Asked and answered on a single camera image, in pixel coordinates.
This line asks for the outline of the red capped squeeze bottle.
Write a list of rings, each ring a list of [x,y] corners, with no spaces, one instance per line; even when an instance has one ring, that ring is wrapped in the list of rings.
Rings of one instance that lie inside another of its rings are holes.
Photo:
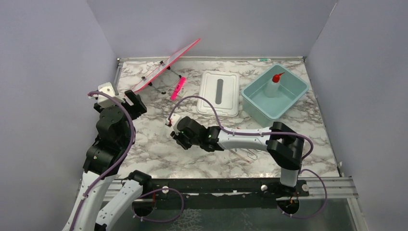
[[[269,80],[265,87],[264,87],[264,94],[269,97],[269,98],[273,98],[276,97],[278,95],[278,89],[280,86],[280,78],[281,76],[284,74],[283,73],[279,73],[279,74],[275,74],[271,80]]]

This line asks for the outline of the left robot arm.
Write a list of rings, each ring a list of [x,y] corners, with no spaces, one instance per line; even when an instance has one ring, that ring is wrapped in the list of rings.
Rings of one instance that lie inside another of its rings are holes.
[[[105,195],[114,181],[120,165],[135,142],[133,120],[147,112],[139,95],[131,90],[125,99],[102,91],[92,91],[89,97],[105,98],[94,104],[99,112],[98,135],[86,152],[82,181],[65,231],[109,231],[138,197],[151,193],[151,176],[135,171],[124,186],[106,205]]]

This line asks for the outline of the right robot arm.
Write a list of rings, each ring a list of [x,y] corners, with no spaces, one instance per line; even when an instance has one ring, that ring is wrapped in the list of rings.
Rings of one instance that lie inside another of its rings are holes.
[[[183,149],[198,146],[207,152],[232,149],[253,149],[269,153],[281,168],[278,191],[285,196],[297,189],[305,136],[282,122],[260,129],[229,129],[222,126],[205,127],[186,116],[173,115],[166,125],[173,130],[170,136]]]

